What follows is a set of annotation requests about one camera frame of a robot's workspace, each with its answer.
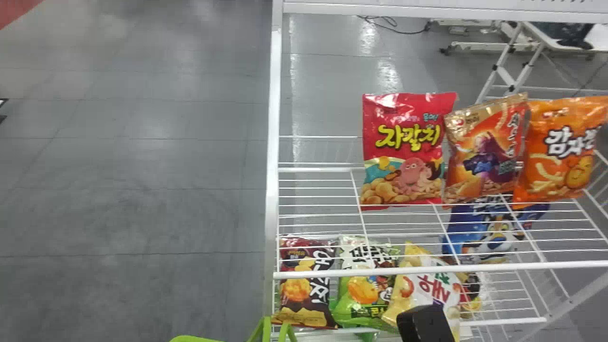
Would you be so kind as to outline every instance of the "white metal rack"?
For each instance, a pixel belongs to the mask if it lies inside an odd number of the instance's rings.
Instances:
[[[302,0],[274,1],[272,17],[269,136],[266,178],[266,253],[264,258],[264,314],[275,308],[278,281],[287,278],[371,274],[476,271],[482,285],[482,309],[462,317],[472,341],[526,340],[608,284],[608,272],[569,293],[559,277],[561,268],[608,268],[608,240],[598,225],[608,222],[608,161],[597,156],[593,182],[586,196],[553,203],[527,239],[517,243],[510,262],[458,265],[281,272],[278,239],[288,234],[335,239],[341,234],[365,236],[379,243],[403,246],[406,240],[441,255],[439,238],[446,235],[450,212],[440,205],[419,204],[384,211],[360,210],[363,184],[361,138],[358,136],[280,136],[282,18],[284,13],[392,15],[423,18],[551,20],[608,22],[606,1],[509,0]],[[509,203],[509,195],[499,195]],[[513,326],[524,324],[515,333]],[[306,330],[299,336],[347,341],[369,328]],[[381,333],[380,338],[395,338]]]

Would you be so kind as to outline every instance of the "black cable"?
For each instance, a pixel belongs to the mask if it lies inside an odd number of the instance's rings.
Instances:
[[[598,72],[599,72],[600,70],[602,70],[602,68],[603,68],[603,67],[605,67],[605,66],[606,66],[606,64],[608,64],[608,59],[606,59],[606,60],[604,61],[604,63],[602,63],[602,65],[598,66],[598,68],[597,68],[597,69],[595,69],[595,71],[593,72],[593,74],[591,74],[591,76],[590,76],[590,77],[589,77],[589,79],[588,79],[588,80],[585,82],[585,84],[583,84],[583,85],[582,85],[580,88],[578,88],[578,90],[577,90],[577,91],[576,91],[574,94],[572,94],[572,96],[570,96],[570,97],[575,97],[575,96],[577,96],[577,95],[578,95],[578,93],[579,93],[579,92],[581,92],[581,90],[585,89],[585,88],[586,88],[586,87],[589,85],[589,83],[591,83],[591,81],[593,81],[593,79],[595,78],[595,76],[597,76],[597,75],[598,75]]]
[[[375,25],[375,26],[378,26],[378,27],[382,27],[383,29],[391,30],[393,32],[396,32],[396,33],[399,33],[399,34],[402,34],[402,35],[417,35],[419,33],[426,32],[426,31],[430,30],[430,25],[431,25],[431,22],[428,21],[424,25],[424,28],[422,30],[416,31],[416,32],[406,32],[406,31],[399,31],[399,30],[395,29],[395,27],[397,27],[397,21],[393,17],[391,17],[391,16],[365,16],[365,15],[358,15],[358,17],[361,18],[361,19],[363,19],[363,20],[365,20],[366,22],[368,22],[368,23],[370,23],[372,25]],[[384,21],[386,21],[386,23],[388,25],[390,25],[391,27],[376,23],[374,21],[374,19],[378,19],[378,18],[379,19],[383,19]]]

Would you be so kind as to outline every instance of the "gray tile floor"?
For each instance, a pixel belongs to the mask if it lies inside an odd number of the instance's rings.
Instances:
[[[0,340],[245,339],[261,314],[270,3],[45,0],[0,30]],[[284,134],[359,134],[364,92],[469,105],[497,58],[353,16],[288,16],[285,32]],[[557,59],[583,80],[601,62]],[[530,84],[568,86],[543,60]],[[605,306],[535,341],[593,341]]]

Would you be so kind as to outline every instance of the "red snack bag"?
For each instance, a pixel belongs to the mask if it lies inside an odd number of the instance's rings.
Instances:
[[[443,117],[456,97],[455,92],[363,95],[362,210],[441,203]]]
[[[281,272],[325,271],[336,255],[332,243],[301,237],[280,241]],[[281,307],[272,316],[275,324],[337,329],[330,312],[330,279],[284,279],[280,283]]]

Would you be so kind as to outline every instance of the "red floor marking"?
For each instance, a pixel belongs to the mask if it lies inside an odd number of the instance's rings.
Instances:
[[[43,0],[0,0],[0,30],[19,19]]]

